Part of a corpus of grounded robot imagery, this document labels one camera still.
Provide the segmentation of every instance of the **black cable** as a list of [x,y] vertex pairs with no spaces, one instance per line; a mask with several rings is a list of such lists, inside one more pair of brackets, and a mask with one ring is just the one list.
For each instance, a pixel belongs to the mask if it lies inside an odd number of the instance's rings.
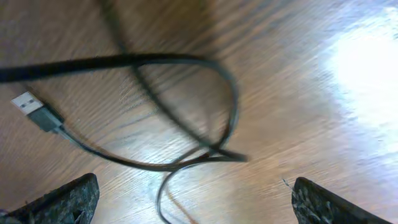
[[[139,67],[148,64],[185,64],[185,65],[201,65],[203,67],[211,68],[216,70],[219,75],[227,82],[231,87],[232,93],[232,108],[229,113],[229,121],[221,139],[212,144],[209,140],[199,137],[199,135],[191,130],[184,122],[180,121],[176,115],[174,115],[168,107],[161,102],[157,95],[151,90],[149,84],[145,81]],[[46,63],[42,65],[31,65],[25,67],[14,67],[14,68],[2,68],[0,69],[0,83],[7,82],[20,82],[27,80],[37,80],[41,78],[50,78],[59,75],[70,75],[76,72],[84,72],[88,70],[99,70],[105,68],[116,68],[125,67],[132,65],[135,76],[138,82],[141,84],[143,89],[147,92],[151,100],[160,108],[160,110],[175,123],[179,128],[184,130],[191,138],[196,140],[200,146],[208,147],[209,152],[203,154],[196,159],[192,159],[186,162],[171,163],[171,164],[143,164],[136,161],[130,161],[118,156],[110,155],[109,153],[103,153],[102,150],[96,150],[85,143],[81,142],[78,138],[70,134],[63,126],[57,129],[57,132],[80,146],[83,150],[90,152],[96,156],[100,156],[103,159],[107,159],[112,162],[116,162],[121,165],[159,172],[171,172],[162,182],[160,189],[157,194],[156,207],[159,217],[166,223],[170,223],[163,216],[161,211],[161,195],[167,182],[180,170],[193,167],[195,165],[207,162],[245,162],[247,157],[245,155],[231,152],[223,149],[223,146],[231,136],[236,122],[238,120],[238,89],[234,82],[233,77],[221,67],[218,63],[205,60],[199,57],[191,55],[178,55],[178,54],[131,54],[131,55],[116,55],[110,57],[97,57],[82,60],[70,60],[64,62]],[[218,153],[222,156],[210,157],[211,155]]]

